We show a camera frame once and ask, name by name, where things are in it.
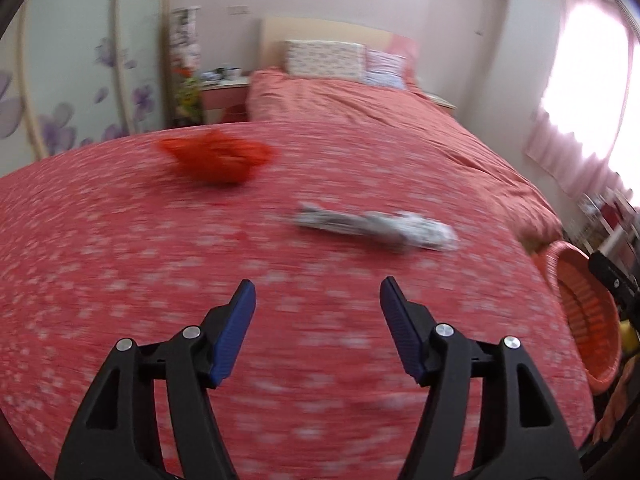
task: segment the blue gripper pad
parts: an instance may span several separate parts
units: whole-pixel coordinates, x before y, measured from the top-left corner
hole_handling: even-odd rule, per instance
[[[422,363],[422,342],[406,312],[406,299],[396,280],[385,278],[380,285],[380,307],[396,344],[404,371],[420,384],[426,374]]]
[[[244,335],[255,310],[255,286],[249,280],[242,280],[229,303],[231,313],[226,320],[218,340],[212,349],[210,377],[215,387],[231,375],[236,358],[244,341]]]

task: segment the coral bedspread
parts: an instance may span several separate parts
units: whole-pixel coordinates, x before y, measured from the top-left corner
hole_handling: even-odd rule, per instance
[[[276,150],[240,187],[174,173],[157,140],[191,130],[72,150],[0,179],[0,407],[47,472],[119,338],[168,338],[242,278],[257,287],[256,313],[233,375],[212,394],[242,480],[397,477],[425,391],[402,370],[378,304],[387,275],[469,337],[519,336],[582,440],[591,396],[561,308],[506,227],[484,227],[485,201],[450,161],[383,126],[224,129]],[[460,249],[395,254],[299,228],[300,200],[419,212],[449,223]],[[463,466],[478,406],[474,384]],[[159,427],[175,470],[166,406]]]
[[[415,85],[408,91],[328,79],[292,78],[278,69],[256,72],[248,99],[252,121],[321,120],[387,124],[420,133],[440,149],[526,246],[561,237],[561,223],[542,194],[503,158]]]

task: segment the red tablecloth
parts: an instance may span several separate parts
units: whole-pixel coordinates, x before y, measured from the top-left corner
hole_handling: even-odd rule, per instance
[[[258,307],[234,374],[212,399],[244,480],[396,477],[425,393],[404,374],[378,305],[390,274],[467,336],[519,336],[583,438],[591,397],[559,305],[438,152],[383,127],[225,131],[277,150],[245,186],[176,176],[156,146],[176,130],[73,150],[0,180],[0,406],[48,472],[112,345],[168,338],[226,303],[242,278],[254,281]],[[299,201],[418,212],[452,225],[460,249],[395,254],[304,230],[292,224]],[[478,405],[476,387],[463,466]]]

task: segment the floral pillow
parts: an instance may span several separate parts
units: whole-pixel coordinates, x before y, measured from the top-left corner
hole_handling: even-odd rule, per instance
[[[363,82],[372,86],[385,86],[406,90],[404,75],[406,59],[396,54],[367,49],[367,71]]]
[[[365,47],[341,41],[287,41],[287,73],[296,77],[317,77],[362,81]]]

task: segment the crumpled gray cloth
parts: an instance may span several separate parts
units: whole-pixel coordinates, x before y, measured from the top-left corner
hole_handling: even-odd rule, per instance
[[[390,215],[367,211],[359,216],[323,209],[310,203],[302,203],[300,207],[295,222],[303,227],[343,235],[367,236],[395,250],[420,247],[453,251],[458,248],[458,236],[450,226],[416,213],[401,211]]]

